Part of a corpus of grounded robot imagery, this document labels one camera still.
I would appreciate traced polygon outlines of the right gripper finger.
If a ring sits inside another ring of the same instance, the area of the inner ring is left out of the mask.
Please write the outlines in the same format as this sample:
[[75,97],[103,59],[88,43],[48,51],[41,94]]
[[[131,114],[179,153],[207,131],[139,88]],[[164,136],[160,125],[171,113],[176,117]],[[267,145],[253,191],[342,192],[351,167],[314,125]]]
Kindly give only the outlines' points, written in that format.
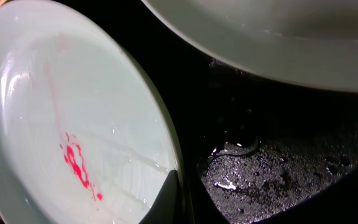
[[178,173],[171,170],[154,203],[139,224],[181,224],[185,221]]

